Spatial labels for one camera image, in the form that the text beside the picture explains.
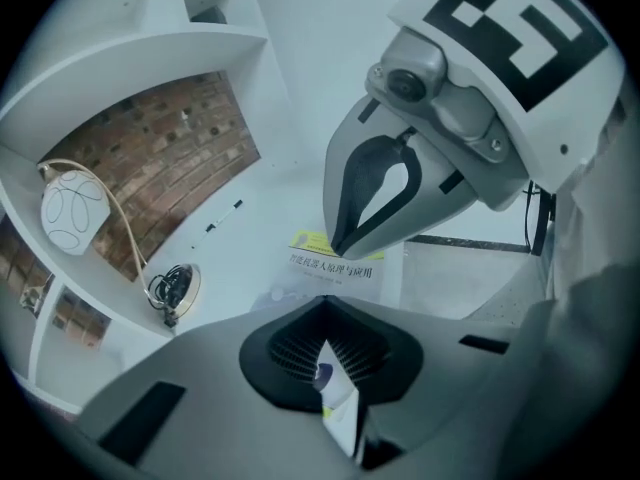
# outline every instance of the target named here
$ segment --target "yellow label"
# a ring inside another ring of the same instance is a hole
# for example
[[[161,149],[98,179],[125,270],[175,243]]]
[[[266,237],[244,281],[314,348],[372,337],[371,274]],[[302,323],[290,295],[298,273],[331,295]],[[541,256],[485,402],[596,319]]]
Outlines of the yellow label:
[[[317,233],[315,231],[298,231],[293,237],[293,240],[291,240],[289,247],[303,251],[317,252],[318,254],[324,254],[325,256],[338,257],[338,255],[333,252],[331,245],[329,245],[327,235],[324,233]],[[367,259],[382,260],[384,259],[384,251],[372,254],[367,257]]]

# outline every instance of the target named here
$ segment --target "shelf unit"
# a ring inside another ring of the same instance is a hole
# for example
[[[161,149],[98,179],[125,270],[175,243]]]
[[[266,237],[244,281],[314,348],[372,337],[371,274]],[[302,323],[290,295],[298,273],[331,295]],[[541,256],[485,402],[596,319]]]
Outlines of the shelf unit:
[[[13,340],[3,335],[3,351],[17,381],[33,396],[70,414],[82,407],[109,382],[132,367],[165,340],[145,342],[146,349],[132,357],[127,344],[136,333],[111,322],[98,349],[72,341],[52,324],[58,301],[67,287],[54,278],[34,318],[0,285],[3,328],[11,326]],[[20,319],[22,325],[16,325]]]
[[[191,21],[213,5],[226,24]],[[140,286],[92,248],[69,256],[48,240],[40,224],[44,183],[36,169],[43,155],[118,101],[220,70],[227,72],[263,161],[293,166],[304,153],[257,0],[61,0],[54,11],[30,38],[0,97],[0,202],[55,276],[39,318],[24,326],[14,373],[36,397],[75,414],[174,334]],[[111,319],[99,351],[68,343],[51,325],[64,290]],[[74,383],[79,377],[82,385]]]

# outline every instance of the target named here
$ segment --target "cable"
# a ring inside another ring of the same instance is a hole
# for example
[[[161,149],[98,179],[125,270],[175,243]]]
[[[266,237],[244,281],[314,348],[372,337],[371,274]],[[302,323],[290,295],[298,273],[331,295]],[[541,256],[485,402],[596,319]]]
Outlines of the cable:
[[[38,167],[38,169],[42,169],[44,167],[48,167],[51,164],[66,164],[66,165],[71,165],[73,167],[76,167],[76,168],[78,168],[78,169],[80,169],[80,170],[82,170],[84,172],[87,172],[87,173],[91,174],[91,176],[93,176],[98,181],[98,183],[100,183],[100,185],[102,185],[102,188],[104,188],[105,192],[107,193],[107,196],[109,196],[109,199],[111,199],[111,202],[117,208],[117,210],[120,213],[120,216],[122,217],[122,220],[124,221],[124,224],[125,224],[125,226],[127,228],[127,235],[129,235],[129,241],[131,242],[131,249],[133,250],[133,259],[134,259],[134,263],[136,265],[136,270],[138,271],[138,278],[140,279],[140,283],[142,284],[142,289],[144,290],[144,293],[146,294],[147,299],[149,299],[149,302],[153,302],[155,304],[163,304],[162,301],[160,301],[160,300],[156,299],[155,297],[153,297],[153,295],[151,295],[151,293],[147,289],[147,285],[146,285],[146,283],[144,281],[144,276],[142,275],[142,265],[140,264],[140,259],[142,258],[142,261],[144,261],[145,265],[146,265],[147,262],[145,261],[144,257],[140,253],[140,249],[138,249],[138,244],[136,244],[136,241],[135,241],[135,239],[133,237],[133,232],[131,231],[131,226],[129,226],[129,222],[127,221],[127,217],[124,214],[124,211],[120,207],[120,204],[116,200],[115,196],[111,193],[109,188],[102,182],[102,180],[100,178],[98,178],[95,174],[93,174],[84,165],[79,164],[78,162],[74,162],[73,160],[66,160],[64,158],[52,158],[51,160],[46,160],[44,162],[40,162],[37,165],[37,167]]]
[[[160,279],[160,282],[153,288],[153,283],[157,279]],[[189,270],[182,265],[176,265],[166,274],[154,276],[153,279],[149,281],[148,290],[153,290],[154,296],[161,305],[156,306],[151,301],[149,301],[149,304],[158,311],[175,309],[184,298],[190,282],[191,276],[189,275]]]
[[[533,195],[533,181],[529,182],[529,188],[525,192],[527,194],[527,209],[524,212],[524,241],[527,244],[528,252],[531,252],[531,242],[529,242],[529,207],[531,206],[531,196]]]

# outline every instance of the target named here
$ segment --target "black cable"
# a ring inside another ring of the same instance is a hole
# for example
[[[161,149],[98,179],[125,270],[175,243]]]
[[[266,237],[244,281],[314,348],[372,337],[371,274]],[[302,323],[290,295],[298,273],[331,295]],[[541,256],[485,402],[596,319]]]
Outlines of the black cable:
[[[153,302],[149,300],[149,304],[152,308],[161,311],[166,308],[174,309],[176,304],[176,300],[181,300],[184,296],[182,293],[184,282],[183,278],[187,270],[181,265],[176,265],[166,274],[158,274],[149,281],[148,291],[153,293],[153,296],[156,300],[162,302],[161,306],[156,306]],[[155,287],[153,287],[153,283],[160,279]]]
[[[528,252],[531,252],[531,242],[529,242],[529,206],[531,206],[531,196],[533,195],[533,181],[529,182],[527,194],[527,209],[524,212],[524,241],[527,244]]]

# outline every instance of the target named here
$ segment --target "round light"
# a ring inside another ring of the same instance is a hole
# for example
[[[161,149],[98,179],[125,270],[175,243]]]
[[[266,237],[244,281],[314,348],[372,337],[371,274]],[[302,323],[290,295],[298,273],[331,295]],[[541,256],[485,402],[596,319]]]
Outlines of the round light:
[[[68,254],[81,255],[109,213],[107,194],[95,176],[68,171],[45,188],[40,217],[49,240]]]

